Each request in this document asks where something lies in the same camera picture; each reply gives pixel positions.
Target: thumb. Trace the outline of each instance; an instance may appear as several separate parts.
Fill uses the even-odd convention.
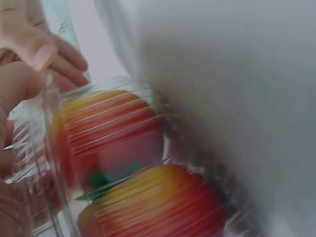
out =
[[[57,47],[48,33],[32,27],[19,11],[0,16],[0,47],[15,52],[27,65],[44,70],[57,56]]]
[[[21,101],[36,97],[45,81],[39,73],[22,62],[10,63],[0,68],[0,120],[7,116]]]

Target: ridged plastic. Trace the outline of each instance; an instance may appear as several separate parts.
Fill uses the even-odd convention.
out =
[[[110,99],[106,99],[105,96],[104,99],[100,97],[98,100],[94,100],[103,93],[108,94],[116,91],[125,91],[125,93]],[[130,94],[137,95],[137,97],[117,107],[107,108],[108,105],[113,105],[110,100],[120,100],[120,98],[122,99]],[[84,102],[80,106],[76,106],[74,102],[77,100],[90,100],[90,102]],[[142,101],[145,101],[148,106],[139,110],[134,108],[131,113],[122,112],[126,106],[132,106],[133,103]],[[148,119],[137,116],[137,113],[142,114],[146,111],[148,113],[154,111],[155,116]],[[59,119],[62,121],[62,129],[66,138],[61,150],[58,150],[58,147],[63,142],[61,143],[61,140],[56,139],[56,137],[58,138],[56,130],[61,128],[56,126],[56,115],[60,115]],[[93,208],[93,216],[90,217],[90,220],[93,221],[90,221],[88,227],[90,228],[89,231],[91,231],[91,228],[93,229],[96,237],[260,236],[255,228],[254,217],[249,215],[252,208],[251,201],[242,186],[211,151],[203,151],[198,148],[193,138],[184,132],[186,123],[181,115],[174,110],[163,95],[146,83],[116,77],[102,84],[87,85],[64,94],[59,93],[58,89],[48,86],[44,90],[41,99],[38,99],[36,103],[18,106],[12,118],[15,120],[13,151],[18,161],[13,170],[13,182],[21,190],[20,200],[23,202],[21,213],[26,219],[21,228],[25,233],[29,233],[28,236],[86,237],[87,234],[84,231],[87,228],[82,226],[88,224],[85,222],[80,224],[82,218],[78,223],[78,217],[80,217],[83,210],[89,208]],[[162,131],[162,140],[155,138],[157,140],[157,144],[155,144],[151,143],[151,138],[152,136],[159,137],[159,135],[151,132],[156,129],[157,124]],[[158,142],[161,142],[161,154]],[[156,149],[158,152],[152,154],[152,151],[144,146],[151,146],[152,149]],[[126,155],[130,156],[127,160],[122,158],[125,151]],[[79,197],[92,197],[91,195],[98,194],[100,191],[100,189],[93,189],[87,184],[87,177],[82,177],[83,172],[79,168],[83,168],[84,165],[80,160],[92,159],[95,158],[95,154],[103,153],[106,154],[104,157],[98,157],[101,160],[99,165],[102,168],[100,170],[110,173],[113,178],[112,183],[100,189],[105,190],[107,187],[112,187],[112,189],[103,194],[103,197],[105,197],[103,199],[101,197],[94,201],[89,200],[89,198],[78,200]],[[122,159],[115,166],[113,166],[115,160],[108,162],[111,159],[111,154],[117,156],[116,161]],[[73,175],[67,175],[69,173],[65,172],[65,166],[61,162],[64,157],[71,160],[68,166],[71,167],[69,169],[71,169]],[[131,165],[137,165],[136,168],[133,166],[135,169],[133,173],[124,174],[124,170]],[[190,178],[183,184],[180,178],[180,180],[175,181],[175,177],[179,176],[186,179],[187,176],[182,171],[179,171],[179,174],[173,173],[174,171],[171,169],[170,180],[162,179],[161,182],[164,182],[164,185],[156,182],[155,185],[158,186],[150,187],[155,192],[161,190],[161,194],[159,194],[161,196],[158,196],[154,191],[147,191],[145,195],[146,190],[142,189],[142,183],[135,181],[135,185],[139,185],[140,190],[144,193],[130,195],[127,197],[128,201],[115,203],[121,214],[118,214],[115,220],[109,220],[113,217],[109,211],[113,209],[113,206],[109,204],[111,202],[110,197],[118,193],[118,190],[120,190],[118,187],[130,184],[130,180],[135,180],[134,177],[139,172],[144,172],[139,171],[139,169],[158,165],[166,165],[164,166],[166,170],[171,165],[180,165],[187,172],[188,177],[193,175],[196,180],[201,179],[203,182],[196,187],[190,186],[190,188],[185,189],[185,193],[164,190],[166,185],[175,184],[175,182],[177,183],[175,187],[179,188],[182,185],[186,187],[191,182]],[[201,185],[206,185],[205,193],[201,189]],[[211,209],[212,205],[208,202],[205,204],[199,204],[198,202],[204,200],[204,196],[208,193],[207,190],[211,190],[208,189],[208,186],[215,192],[220,205],[213,212],[204,213],[203,209]],[[169,221],[167,217],[162,218],[162,215],[150,219],[154,212],[161,211],[163,207],[167,206],[166,203],[159,206],[155,200],[162,200],[164,194],[171,195],[171,193],[174,196],[166,199],[168,200],[166,203],[170,205],[175,203],[171,209],[173,213],[170,214],[172,211],[169,210],[164,214],[173,221]],[[134,198],[136,196],[144,198],[144,202],[153,203],[145,206],[147,209],[143,210],[143,207],[131,204],[133,201],[136,202]],[[181,202],[177,202],[176,196],[186,198],[183,198]],[[120,203],[131,208],[130,212],[126,209],[125,211],[120,210]],[[200,213],[203,213],[201,216],[196,214],[199,206],[205,206],[205,208],[200,208]],[[198,218],[191,220],[190,224],[184,225],[183,223],[187,221],[184,216],[188,218],[189,215],[196,215]],[[225,221],[222,231],[211,230],[210,223],[219,223],[222,217]],[[146,222],[146,231],[142,226],[142,228],[137,229],[138,232],[135,232],[136,224],[132,222],[135,219],[137,225],[144,225],[145,220],[151,220]],[[110,226],[110,221],[117,224],[116,229]],[[122,226],[127,227],[119,232]]]

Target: red and yellow apple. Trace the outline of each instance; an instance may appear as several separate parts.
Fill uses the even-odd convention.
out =
[[[163,130],[157,114],[128,91],[86,93],[65,102],[54,115],[53,128],[56,159],[71,189],[79,188],[78,179],[89,188],[92,171],[122,178],[131,165],[162,159]]]
[[[137,171],[78,218],[83,237],[221,237],[224,225],[212,186],[179,165]]]

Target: hand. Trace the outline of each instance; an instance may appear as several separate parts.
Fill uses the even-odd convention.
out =
[[[40,0],[0,0],[0,65],[20,60],[37,71],[49,66],[63,91],[88,83],[87,62],[50,33]]]
[[[18,237],[24,236],[23,231],[30,231],[27,220],[31,216],[34,216],[33,227],[36,228],[47,221],[48,215],[46,211],[39,212],[45,209],[46,204],[42,190],[38,190],[36,185],[30,187],[33,177],[10,185],[3,180],[10,175],[14,161],[10,151],[3,150],[12,139],[13,123],[7,118],[10,111],[19,102],[37,96],[44,81],[40,80],[37,73],[22,62],[14,62],[1,67],[0,78],[0,230],[1,236]],[[32,190],[33,197],[37,193],[39,195],[36,195],[36,198],[31,200],[28,205],[23,205],[24,203],[19,197],[24,189],[20,189],[20,187],[24,187],[26,184],[29,184],[28,187],[29,190]],[[46,197],[50,198],[58,212],[60,210],[58,195],[50,173],[45,175],[44,184],[47,188]]]

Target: clear plastic container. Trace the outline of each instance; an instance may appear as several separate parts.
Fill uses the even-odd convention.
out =
[[[48,86],[14,119],[13,182],[30,236],[259,236],[241,186],[146,83]]]

